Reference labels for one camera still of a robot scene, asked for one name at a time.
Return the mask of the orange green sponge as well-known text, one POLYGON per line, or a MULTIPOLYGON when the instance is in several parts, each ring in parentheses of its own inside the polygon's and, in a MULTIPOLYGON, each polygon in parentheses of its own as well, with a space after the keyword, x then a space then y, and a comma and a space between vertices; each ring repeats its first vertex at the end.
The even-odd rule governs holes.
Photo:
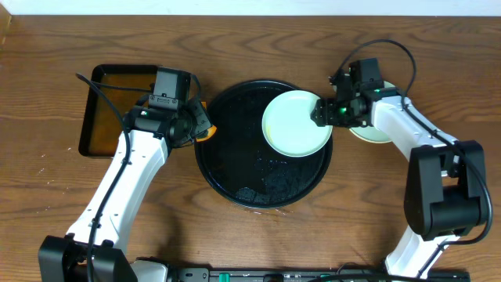
POLYGON ((217 128, 213 125, 208 113, 207 104, 197 100, 194 104, 195 129, 193 138, 197 142, 203 142, 210 139, 217 128))

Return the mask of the light blue plate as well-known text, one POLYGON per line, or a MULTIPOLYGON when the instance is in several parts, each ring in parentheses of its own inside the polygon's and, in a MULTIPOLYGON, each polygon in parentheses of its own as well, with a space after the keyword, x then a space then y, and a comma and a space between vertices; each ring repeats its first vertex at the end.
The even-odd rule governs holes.
POLYGON ((357 138, 368 143, 391 143, 390 138, 384 132, 373 127, 372 121, 370 120, 371 117, 372 111, 368 110, 364 126, 351 127, 349 131, 357 138))
POLYGON ((311 113, 320 98, 305 90, 279 94, 265 111, 261 128, 268 145, 287 157, 306 157, 322 149, 331 139, 330 125, 318 126, 311 113))

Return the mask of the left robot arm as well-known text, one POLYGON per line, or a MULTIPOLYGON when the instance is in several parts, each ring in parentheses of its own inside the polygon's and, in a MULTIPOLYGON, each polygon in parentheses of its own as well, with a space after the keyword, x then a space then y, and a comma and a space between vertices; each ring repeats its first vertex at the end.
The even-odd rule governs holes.
POLYGON ((158 67, 153 87, 121 114, 104 84, 78 78, 104 98, 122 129, 114 158, 86 209, 64 237, 47 236, 38 250, 43 281, 166 281, 168 265, 154 258, 129 262, 133 222, 154 176, 173 149, 208 139, 214 126, 183 70, 158 67))

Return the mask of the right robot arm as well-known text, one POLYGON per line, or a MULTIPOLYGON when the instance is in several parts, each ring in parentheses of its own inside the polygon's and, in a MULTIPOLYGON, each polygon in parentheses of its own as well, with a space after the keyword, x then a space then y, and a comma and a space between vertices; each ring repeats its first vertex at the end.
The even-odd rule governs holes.
POLYGON ((408 226, 384 260, 390 277, 430 279, 447 247, 476 244, 488 234, 493 206, 485 155, 476 141, 459 141, 428 121, 406 93, 385 82, 377 59, 357 60, 330 77, 334 98, 315 103, 318 126, 374 128, 409 162, 404 212, 408 226))

